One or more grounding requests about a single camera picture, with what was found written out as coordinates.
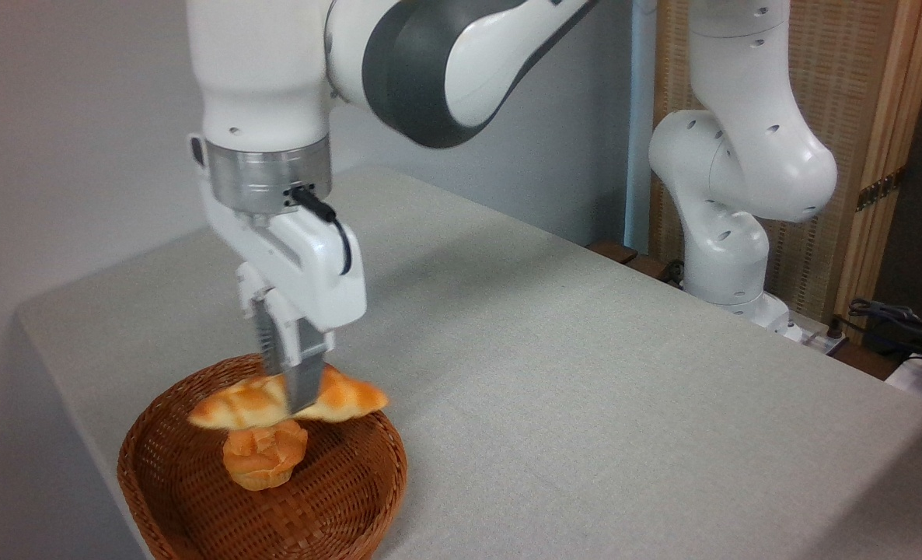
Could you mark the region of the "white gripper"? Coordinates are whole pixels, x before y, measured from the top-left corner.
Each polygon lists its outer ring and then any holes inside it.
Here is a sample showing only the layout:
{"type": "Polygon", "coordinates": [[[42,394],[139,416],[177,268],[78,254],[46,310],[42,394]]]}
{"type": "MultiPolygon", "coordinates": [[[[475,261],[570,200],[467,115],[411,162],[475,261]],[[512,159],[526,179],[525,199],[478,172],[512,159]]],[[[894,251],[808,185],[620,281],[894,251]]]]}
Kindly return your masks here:
{"type": "Polygon", "coordinates": [[[244,317],[253,322],[263,369],[282,375],[290,412],[316,403],[330,332],[364,316],[358,239],[325,199],[332,191],[330,140],[248,152],[190,135],[209,226],[242,260],[236,269],[244,317]],[[297,320],[278,327],[280,297],[297,320]]]}

